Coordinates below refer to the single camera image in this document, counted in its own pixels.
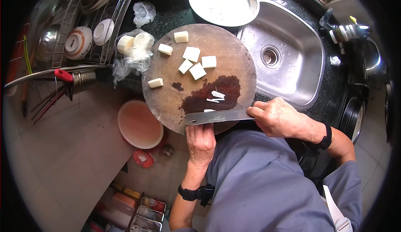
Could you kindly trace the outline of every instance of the round wooden cutting board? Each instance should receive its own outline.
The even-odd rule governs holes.
[[[187,43],[175,42],[174,33],[179,31],[188,31]],[[158,51],[161,43],[173,47],[171,56]],[[178,68],[185,60],[186,47],[200,49],[198,63],[202,63],[201,57],[215,55],[217,67],[205,69],[207,74],[198,80],[194,80],[189,70],[182,74]],[[246,109],[252,104],[256,89],[252,57],[243,43],[227,30],[209,24],[182,26],[163,36],[152,52],[149,69],[142,77],[143,96],[154,116],[169,129],[185,134],[186,113]],[[163,79],[163,86],[152,89],[148,81],[156,78]],[[211,94],[213,90],[225,94],[225,100],[206,101],[216,98]],[[226,131],[236,123],[216,123],[214,132]]]

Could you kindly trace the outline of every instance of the faucet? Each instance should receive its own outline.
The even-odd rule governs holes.
[[[358,24],[357,19],[353,16],[350,16],[351,20],[354,22],[353,24],[348,25],[333,25],[328,23],[328,19],[333,14],[333,8],[328,8],[326,13],[320,18],[319,24],[323,29],[329,31],[331,39],[335,44],[340,44],[342,46],[342,42],[348,42],[351,39],[362,38],[366,39],[368,34],[371,32],[370,27],[365,24]]]

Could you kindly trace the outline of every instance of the black countertop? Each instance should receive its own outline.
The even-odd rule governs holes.
[[[196,16],[189,5],[188,0],[132,0],[124,17],[119,34],[136,29],[133,23],[133,4],[136,2],[151,2],[156,7],[156,17],[152,23],[142,26],[142,29],[153,35],[155,42],[171,30],[187,24],[206,23]],[[323,5],[316,0],[274,0],[315,29],[320,36],[324,48],[324,73],[321,81],[318,97],[308,109],[300,110],[317,121],[328,121],[336,127],[343,111],[344,97],[347,84],[347,69],[344,66],[330,64],[330,56],[340,55],[340,50],[331,40],[326,30],[321,30],[319,18],[324,14]],[[239,28],[227,28],[228,31],[237,34]],[[99,71],[98,78],[112,82],[113,78],[109,70]],[[120,81],[118,86],[128,87],[137,93],[142,93],[141,76],[131,73],[126,79]],[[256,93],[254,101],[269,101],[271,98]]]

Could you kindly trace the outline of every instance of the black watch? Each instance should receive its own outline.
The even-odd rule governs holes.
[[[187,201],[200,200],[200,204],[205,207],[208,201],[213,197],[214,186],[207,184],[206,186],[200,186],[197,190],[190,190],[183,189],[181,185],[179,185],[178,193]]]
[[[312,145],[316,149],[327,149],[331,145],[331,127],[327,122],[323,122],[323,124],[326,126],[326,135],[320,143]]]

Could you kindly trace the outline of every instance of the cleaver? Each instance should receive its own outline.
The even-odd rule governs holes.
[[[246,109],[217,110],[210,112],[198,112],[185,115],[187,125],[199,125],[219,123],[223,121],[252,120],[253,116],[248,115]]]

